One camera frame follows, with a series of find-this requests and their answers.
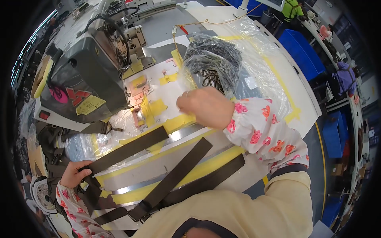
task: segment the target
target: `red label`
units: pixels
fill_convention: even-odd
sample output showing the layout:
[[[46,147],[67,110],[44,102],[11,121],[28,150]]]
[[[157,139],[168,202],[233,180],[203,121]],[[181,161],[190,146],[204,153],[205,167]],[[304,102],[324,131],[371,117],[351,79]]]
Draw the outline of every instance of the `red label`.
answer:
[[[91,95],[90,92],[78,90],[77,92],[74,92],[74,89],[72,88],[66,88],[66,92],[70,99],[72,99],[72,104],[74,107],[76,107],[78,104],[82,102],[82,98],[87,98]]]

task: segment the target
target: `red switch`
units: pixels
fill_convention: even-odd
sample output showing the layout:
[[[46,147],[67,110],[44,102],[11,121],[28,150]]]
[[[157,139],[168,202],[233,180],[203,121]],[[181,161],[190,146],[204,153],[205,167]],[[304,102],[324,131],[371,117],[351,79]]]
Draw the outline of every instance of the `red switch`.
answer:
[[[41,110],[40,111],[40,114],[38,115],[41,119],[43,119],[43,120],[47,120],[48,119],[48,117],[50,116],[50,113],[49,112],[46,112],[46,111],[44,111],[44,110]]]

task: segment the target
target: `metal pole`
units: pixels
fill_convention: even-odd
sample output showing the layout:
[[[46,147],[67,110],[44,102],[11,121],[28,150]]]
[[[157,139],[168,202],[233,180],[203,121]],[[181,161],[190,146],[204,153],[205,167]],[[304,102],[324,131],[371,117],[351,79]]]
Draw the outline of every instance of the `metal pole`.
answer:
[[[247,13],[247,5],[249,0],[243,0],[237,11],[233,14],[236,18],[240,18]]]

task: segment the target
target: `neon green shirt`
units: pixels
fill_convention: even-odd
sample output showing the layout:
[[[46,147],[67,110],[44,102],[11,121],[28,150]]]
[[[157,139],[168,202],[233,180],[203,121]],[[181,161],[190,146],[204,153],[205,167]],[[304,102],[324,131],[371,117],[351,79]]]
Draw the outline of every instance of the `neon green shirt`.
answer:
[[[297,0],[285,0],[282,13],[285,17],[293,19],[296,15],[303,16],[303,11],[300,6],[298,6]]]

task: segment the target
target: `fan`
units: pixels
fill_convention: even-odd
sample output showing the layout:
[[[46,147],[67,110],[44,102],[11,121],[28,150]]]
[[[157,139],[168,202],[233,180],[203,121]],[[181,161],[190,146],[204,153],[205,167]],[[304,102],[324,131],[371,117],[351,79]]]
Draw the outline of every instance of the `fan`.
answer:
[[[32,177],[30,183],[30,193],[33,201],[36,202],[37,207],[45,214],[56,214],[56,208],[52,202],[50,202],[48,194],[48,184],[45,176]]]

